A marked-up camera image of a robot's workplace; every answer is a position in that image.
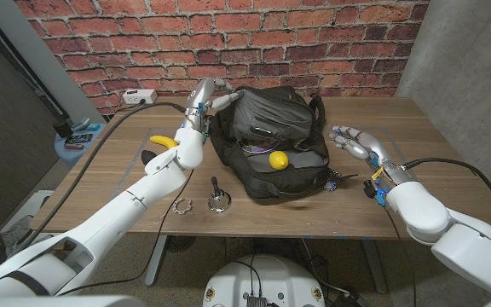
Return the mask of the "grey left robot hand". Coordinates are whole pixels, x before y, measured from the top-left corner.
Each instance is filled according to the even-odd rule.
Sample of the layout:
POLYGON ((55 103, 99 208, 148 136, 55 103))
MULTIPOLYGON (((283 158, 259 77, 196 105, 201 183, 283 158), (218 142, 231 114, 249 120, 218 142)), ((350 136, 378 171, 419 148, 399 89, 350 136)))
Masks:
POLYGON ((242 96, 242 90, 235 90, 230 83, 223 79, 205 78, 199 82, 195 90, 189 95, 185 114, 201 117, 208 108, 216 112, 222 111, 242 96), (211 100, 210 97, 220 89, 227 90, 228 94, 211 100))

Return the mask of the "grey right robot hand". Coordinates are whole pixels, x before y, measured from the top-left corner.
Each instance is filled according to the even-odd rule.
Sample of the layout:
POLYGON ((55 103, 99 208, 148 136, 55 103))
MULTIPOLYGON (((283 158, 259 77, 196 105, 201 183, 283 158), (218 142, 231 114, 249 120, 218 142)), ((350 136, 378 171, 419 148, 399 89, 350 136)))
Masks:
POLYGON ((374 136, 348 126, 333 126, 329 137, 336 147, 359 160, 377 159, 377 170, 383 168, 391 181, 397 182, 398 169, 389 152, 374 136))

